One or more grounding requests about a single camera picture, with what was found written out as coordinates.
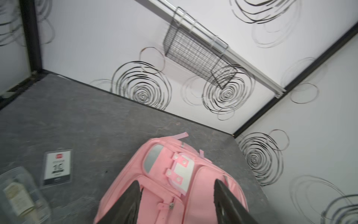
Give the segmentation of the clear plastic case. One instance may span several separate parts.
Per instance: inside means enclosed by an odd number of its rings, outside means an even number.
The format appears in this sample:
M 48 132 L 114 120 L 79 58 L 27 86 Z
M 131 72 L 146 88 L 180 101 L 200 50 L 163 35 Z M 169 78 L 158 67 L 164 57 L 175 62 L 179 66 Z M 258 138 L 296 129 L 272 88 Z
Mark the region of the clear plastic case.
M 23 167 L 1 174 L 1 223 L 51 223 L 51 209 L 32 175 Z

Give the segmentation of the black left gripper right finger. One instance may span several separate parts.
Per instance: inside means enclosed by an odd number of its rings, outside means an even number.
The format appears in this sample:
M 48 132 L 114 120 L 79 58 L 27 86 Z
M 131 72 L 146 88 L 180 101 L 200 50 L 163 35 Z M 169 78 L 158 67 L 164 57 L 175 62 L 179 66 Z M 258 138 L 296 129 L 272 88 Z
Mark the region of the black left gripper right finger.
M 219 179 L 214 183 L 214 204 L 218 224 L 258 224 Z

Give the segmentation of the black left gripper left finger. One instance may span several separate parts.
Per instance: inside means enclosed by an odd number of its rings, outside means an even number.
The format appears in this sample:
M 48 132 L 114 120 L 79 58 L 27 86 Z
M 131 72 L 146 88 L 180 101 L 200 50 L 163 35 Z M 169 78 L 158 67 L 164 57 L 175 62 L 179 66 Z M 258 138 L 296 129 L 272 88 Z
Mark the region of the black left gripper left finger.
M 142 191 L 134 181 L 97 224 L 136 224 Z

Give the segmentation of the pink student backpack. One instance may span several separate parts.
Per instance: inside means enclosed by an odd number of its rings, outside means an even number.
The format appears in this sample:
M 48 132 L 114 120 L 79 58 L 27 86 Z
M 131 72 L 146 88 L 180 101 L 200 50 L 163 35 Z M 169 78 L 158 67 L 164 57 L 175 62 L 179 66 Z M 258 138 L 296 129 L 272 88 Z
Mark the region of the pink student backpack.
M 102 197 L 99 223 L 127 188 L 138 181 L 142 194 L 139 224 L 215 224 L 214 183 L 223 181 L 244 208 L 238 182 L 183 142 L 187 133 L 153 138 L 142 145 Z

